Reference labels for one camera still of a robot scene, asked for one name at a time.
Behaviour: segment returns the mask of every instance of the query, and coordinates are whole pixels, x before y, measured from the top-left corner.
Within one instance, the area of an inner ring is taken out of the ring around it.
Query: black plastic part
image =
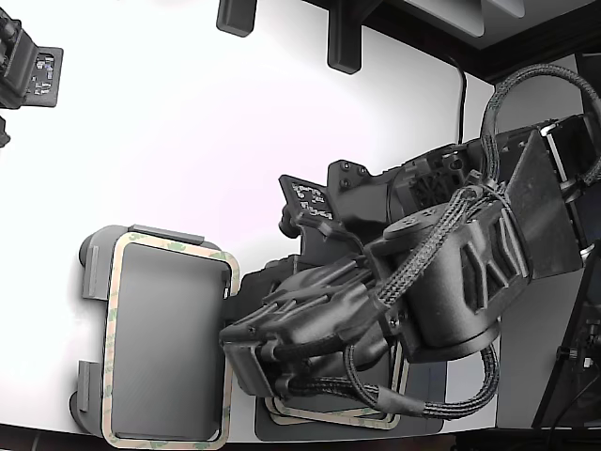
[[[362,31],[367,17],[383,0],[332,0],[328,5],[328,65],[345,73],[361,68]],[[253,32],[256,0],[220,0],[217,28],[246,37]]]
[[[261,364],[256,358],[258,343],[236,343],[223,345],[227,361],[238,376],[240,388],[256,397],[274,397]]]
[[[382,0],[333,0],[328,29],[328,65],[352,74],[362,63],[362,24]]]
[[[444,206],[415,213],[366,247],[379,280],[396,270],[442,213]],[[497,337],[497,318],[528,283],[509,215],[501,202],[491,202],[442,245],[404,296],[400,315],[391,312],[399,326],[389,333],[400,336],[412,363],[465,357]]]
[[[325,186],[281,176],[280,185],[286,206],[280,230],[287,237],[300,233],[300,253],[315,265],[327,265],[350,254],[358,254],[362,245],[338,219]]]
[[[523,235],[532,279],[582,268],[575,230],[543,138],[532,132],[507,197]]]
[[[245,38],[254,30],[256,0],[220,0],[217,28]]]

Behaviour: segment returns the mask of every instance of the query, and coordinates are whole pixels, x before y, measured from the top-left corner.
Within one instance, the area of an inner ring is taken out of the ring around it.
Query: white tabletop
[[[216,29],[218,0],[3,2],[65,59],[55,109],[2,114],[0,424],[78,430],[77,363],[100,361],[104,327],[105,306],[81,298],[90,233],[204,235],[257,271],[299,252],[277,227],[281,174],[324,183],[341,158],[378,173],[454,140],[453,68],[364,30],[363,69],[347,76],[326,65],[325,11],[258,3],[239,39]],[[470,78],[468,137],[491,92]],[[454,363],[449,396],[481,378],[477,356]],[[237,390],[233,402],[231,440],[256,440],[253,400]],[[492,408],[472,420],[493,426]]]

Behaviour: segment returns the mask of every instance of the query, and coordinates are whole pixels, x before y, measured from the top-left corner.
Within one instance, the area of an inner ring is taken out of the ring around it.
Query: power cord
[[[465,115],[466,115],[466,96],[468,94],[468,77],[466,72],[461,68],[457,60],[452,56],[447,55],[449,61],[457,68],[459,77],[461,77],[461,91],[459,95],[459,114],[457,120],[457,144],[463,144],[463,132],[465,128]]]

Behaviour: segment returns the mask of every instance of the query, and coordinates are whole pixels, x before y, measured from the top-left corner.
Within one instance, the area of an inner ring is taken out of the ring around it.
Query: protective case
[[[102,364],[80,362],[75,421],[117,448],[223,446],[232,369],[217,333],[237,261],[202,237],[138,225],[95,233],[80,261],[84,297],[108,308]]]

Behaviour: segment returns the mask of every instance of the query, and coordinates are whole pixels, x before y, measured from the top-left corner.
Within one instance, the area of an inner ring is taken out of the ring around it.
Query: black cable
[[[338,335],[329,335],[309,343],[276,346],[273,349],[273,356],[280,362],[302,360],[318,355],[334,354],[342,350],[344,345]]]
[[[424,416],[454,420],[478,412],[497,393],[499,387],[499,361],[497,352],[492,345],[480,352],[482,362],[485,366],[485,380],[480,391],[471,399],[461,402],[426,402]]]
[[[457,123],[457,144],[463,144],[463,131],[465,128],[465,115],[466,115],[466,96],[468,94],[468,77],[466,72],[461,68],[456,59],[452,56],[447,55],[447,58],[453,63],[459,72],[461,77],[461,94],[459,97],[459,115]]]
[[[557,426],[560,424],[560,421],[562,421],[563,416],[570,410],[570,408],[576,404],[576,402],[578,401],[578,399],[584,395],[598,380],[599,377],[601,377],[601,371],[599,370],[599,366],[593,362],[594,367],[597,369],[597,374],[596,376],[593,378],[592,381],[590,381],[589,383],[587,383],[584,388],[582,390],[580,390],[578,392],[578,394],[573,397],[570,402],[568,402],[565,407],[562,409],[562,411],[560,412],[559,415],[557,415],[557,418],[555,418],[555,421],[553,422],[553,425],[551,426],[551,429],[548,431],[548,435],[547,435],[547,450],[551,450],[551,446],[552,446],[552,439],[553,439],[553,432],[555,432],[555,429],[557,428]]]
[[[432,227],[432,231],[425,241],[415,247],[413,252],[378,289],[376,296],[381,303],[392,306],[405,294],[432,262],[449,235],[467,219],[467,211],[482,195],[482,189],[475,186],[455,191],[442,217]]]
[[[371,394],[368,393],[367,388],[362,384],[359,379],[359,375],[357,374],[357,367],[355,366],[354,360],[355,353],[355,345],[350,345],[345,348],[343,359],[345,362],[345,371],[347,372],[347,377],[350,383],[357,394],[357,397],[366,405],[371,407],[372,409],[377,408],[378,399],[372,397]]]
[[[513,87],[538,76],[562,78],[572,85],[577,86],[591,101],[593,109],[596,113],[597,121],[601,123],[601,99],[594,91],[593,87],[577,73],[572,72],[569,69],[550,64],[535,64],[516,71],[507,77],[502,83],[496,86],[495,93],[488,101],[488,105],[485,109],[485,114],[482,121],[482,129],[480,132],[480,139],[482,141],[482,147],[485,153],[482,170],[485,183],[488,180],[493,180],[494,182],[499,181],[500,155],[496,134],[497,116],[499,114],[499,110],[501,109],[501,105]],[[601,157],[599,157],[591,169],[589,169],[589,171],[587,171],[581,177],[587,185],[591,185],[601,179],[600,175]]]

